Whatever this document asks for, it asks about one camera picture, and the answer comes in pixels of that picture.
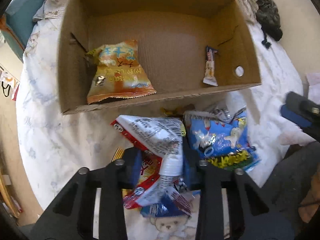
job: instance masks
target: candy bar wrapper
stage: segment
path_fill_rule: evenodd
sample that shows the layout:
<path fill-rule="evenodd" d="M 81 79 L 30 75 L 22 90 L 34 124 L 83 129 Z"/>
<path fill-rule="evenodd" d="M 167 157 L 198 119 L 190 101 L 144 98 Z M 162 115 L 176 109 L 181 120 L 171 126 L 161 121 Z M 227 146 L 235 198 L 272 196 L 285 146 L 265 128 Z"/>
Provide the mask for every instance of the candy bar wrapper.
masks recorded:
<path fill-rule="evenodd" d="M 136 98 L 156 93 L 138 62 L 138 43 L 128 40 L 102 45 L 87 53 L 97 72 L 87 95 L 89 104 L 106 98 Z"/>
<path fill-rule="evenodd" d="M 214 76 L 214 55 L 218 51 L 209 46 L 207 46 L 205 50 L 206 50 L 206 59 L 205 59 L 205 74 L 204 74 L 203 83 L 212 85 L 212 86 L 218 86 L 217 80 Z"/>
<path fill-rule="evenodd" d="M 158 202 L 167 187 L 182 174 L 182 137 L 186 134 L 183 123 L 178 118 L 120 115 L 111 125 L 135 147 L 162 159 L 159 178 L 149 188 L 146 198 L 139 198 L 138 204 L 145 206 Z"/>

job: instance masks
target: wall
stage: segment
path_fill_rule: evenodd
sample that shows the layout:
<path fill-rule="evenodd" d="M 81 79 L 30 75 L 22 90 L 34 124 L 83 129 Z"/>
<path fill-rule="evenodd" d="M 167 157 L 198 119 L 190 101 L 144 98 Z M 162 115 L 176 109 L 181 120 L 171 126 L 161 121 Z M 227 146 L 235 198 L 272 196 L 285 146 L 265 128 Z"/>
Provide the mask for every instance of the wall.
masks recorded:
<path fill-rule="evenodd" d="M 280 43 L 306 88 L 305 74 L 320 72 L 320 15 L 310 0 L 274 1 L 284 33 Z"/>
<path fill-rule="evenodd" d="M 20 81 L 22 62 L 13 53 L 7 43 L 0 44 L 0 65 Z"/>

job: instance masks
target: blue object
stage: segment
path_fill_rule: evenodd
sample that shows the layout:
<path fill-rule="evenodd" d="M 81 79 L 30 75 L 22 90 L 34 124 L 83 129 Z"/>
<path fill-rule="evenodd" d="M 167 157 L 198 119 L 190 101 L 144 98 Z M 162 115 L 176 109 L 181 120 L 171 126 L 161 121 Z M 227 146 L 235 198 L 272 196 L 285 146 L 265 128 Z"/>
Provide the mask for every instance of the blue object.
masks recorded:
<path fill-rule="evenodd" d="M 141 171 L 141 163 L 142 163 L 142 152 L 138 150 L 137 157 L 134 160 L 134 165 L 132 167 L 132 176 L 131 176 L 131 184 L 137 185 L 140 177 Z"/>
<path fill-rule="evenodd" d="M 255 167 L 255 166 L 257 166 L 260 162 L 261 162 L 261 159 L 259 158 L 259 155 L 255 152 L 255 151 L 248 151 L 249 153 L 250 153 L 250 155 L 251 155 L 251 158 L 252 158 L 252 162 L 249 164 L 249 165 L 247 165 L 247 166 L 245 166 L 245 167 L 243 167 L 242 169 L 245 171 L 245 172 L 247 172 L 247 173 L 249 173 L 250 171 L 252 171 L 253 170 L 253 168 Z"/>
<path fill-rule="evenodd" d="M 190 165 L 185 155 L 183 155 L 183 180 L 187 187 L 191 184 Z"/>
<path fill-rule="evenodd" d="M 143 217 L 176 217 L 185 215 L 167 194 L 158 203 L 143 207 L 140 213 Z"/>
<path fill-rule="evenodd" d="M 294 122 L 296 125 L 307 128 L 312 125 L 312 122 L 308 121 L 307 119 L 303 118 L 301 115 L 298 115 L 288 109 L 286 105 L 283 105 L 280 109 L 281 115 L 290 120 L 291 122 Z"/>
<path fill-rule="evenodd" d="M 35 25 L 32 18 L 44 0 L 12 0 L 5 11 L 5 28 L 2 34 L 17 57 L 22 55 Z"/>
<path fill-rule="evenodd" d="M 221 121 L 191 120 L 188 133 L 190 148 L 201 158 L 217 157 L 247 149 L 246 111 L 234 117 L 230 124 Z"/>

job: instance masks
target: cardboard box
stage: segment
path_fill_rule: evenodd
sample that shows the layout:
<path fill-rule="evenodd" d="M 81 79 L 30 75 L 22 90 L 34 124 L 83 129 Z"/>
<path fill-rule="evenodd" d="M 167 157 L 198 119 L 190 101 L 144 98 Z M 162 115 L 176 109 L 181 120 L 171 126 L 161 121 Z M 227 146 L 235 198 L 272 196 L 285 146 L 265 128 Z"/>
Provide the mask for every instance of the cardboard box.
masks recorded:
<path fill-rule="evenodd" d="M 95 68 L 85 51 L 127 39 L 138 40 L 139 62 L 154 95 L 87 105 Z M 219 50 L 215 76 L 202 82 L 205 47 Z M 249 30 L 235 0 L 69 0 L 58 60 L 61 110 L 65 114 L 101 108 L 201 97 L 260 84 Z M 241 66 L 244 74 L 236 75 Z"/>

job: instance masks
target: teddy bear print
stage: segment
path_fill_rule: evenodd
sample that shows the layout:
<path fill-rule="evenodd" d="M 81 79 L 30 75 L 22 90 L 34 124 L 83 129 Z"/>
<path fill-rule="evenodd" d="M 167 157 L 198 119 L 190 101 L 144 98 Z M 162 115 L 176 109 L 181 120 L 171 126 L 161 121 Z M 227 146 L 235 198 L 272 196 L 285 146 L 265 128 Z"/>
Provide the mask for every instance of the teddy bear print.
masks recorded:
<path fill-rule="evenodd" d="M 188 216 L 150 218 L 151 224 L 159 231 L 156 240 L 191 240 L 196 235 L 196 228 L 183 226 Z"/>

